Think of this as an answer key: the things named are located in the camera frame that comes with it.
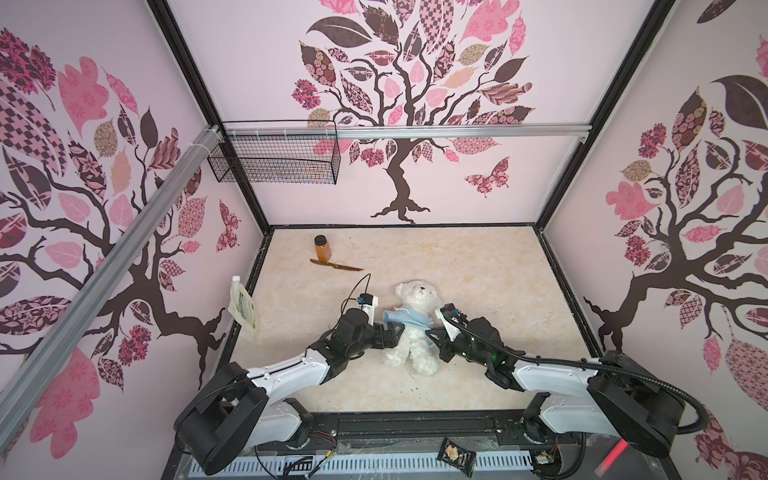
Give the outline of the light blue bear hoodie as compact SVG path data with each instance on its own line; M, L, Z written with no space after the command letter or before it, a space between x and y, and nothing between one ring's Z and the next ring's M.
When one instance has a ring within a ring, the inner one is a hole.
M408 307L397 307L393 310L385 310L382 313L383 323L400 323L405 326L429 330L433 326L433 320L425 314Z

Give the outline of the white teddy bear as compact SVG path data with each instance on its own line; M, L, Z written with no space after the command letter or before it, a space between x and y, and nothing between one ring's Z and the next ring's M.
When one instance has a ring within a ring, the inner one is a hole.
M433 314L442 305L442 300L434 286L423 280L413 280L398 284L395 287L395 295L401 302L399 307L405 306L428 315L433 320L432 328L434 327ZM395 348L388 349L384 354L384 364L388 367L400 368L410 361L417 374L426 377L435 376L439 371L440 360L437 347L427 338L426 331L405 326L399 344Z

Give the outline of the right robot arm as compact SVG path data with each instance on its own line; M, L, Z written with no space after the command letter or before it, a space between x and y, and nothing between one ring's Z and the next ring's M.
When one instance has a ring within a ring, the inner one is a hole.
M461 357L483 366L496 386L533 393L520 419L530 442L543 444L560 434L600 434L652 457L670 453L685 403L633 361L616 353L582 361L529 357L506 347L485 318L468 320L453 309L442 316L441 326L426 335L443 362Z

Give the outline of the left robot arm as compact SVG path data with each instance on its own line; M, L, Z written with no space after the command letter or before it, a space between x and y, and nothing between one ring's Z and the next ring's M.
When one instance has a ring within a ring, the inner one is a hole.
M294 394L334 379L368 349L396 347L404 331L402 323L374 323L367 310L352 308L295 357L251 369L231 362L177 417L175 444L207 475L250 448L302 447L311 436L312 415Z

